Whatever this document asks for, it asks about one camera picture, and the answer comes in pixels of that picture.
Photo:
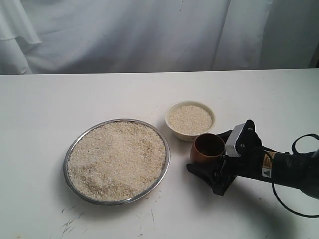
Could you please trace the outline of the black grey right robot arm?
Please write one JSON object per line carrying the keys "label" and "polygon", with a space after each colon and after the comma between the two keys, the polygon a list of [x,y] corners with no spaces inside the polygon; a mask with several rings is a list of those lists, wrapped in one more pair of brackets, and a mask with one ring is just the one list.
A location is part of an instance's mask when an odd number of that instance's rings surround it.
{"label": "black grey right robot arm", "polygon": [[221,134],[198,136],[187,170],[223,196],[237,176],[274,183],[319,197],[319,153],[277,152],[262,145],[255,124],[247,120]]}

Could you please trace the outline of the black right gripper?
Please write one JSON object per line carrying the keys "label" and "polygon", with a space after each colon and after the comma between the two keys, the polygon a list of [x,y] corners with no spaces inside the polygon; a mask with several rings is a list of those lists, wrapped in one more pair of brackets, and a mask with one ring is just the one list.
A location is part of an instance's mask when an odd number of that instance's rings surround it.
{"label": "black right gripper", "polygon": [[262,141],[251,119],[217,136],[225,143],[225,153],[216,159],[214,166],[187,164],[189,173],[204,181],[219,196],[225,194],[237,176],[264,181]]}

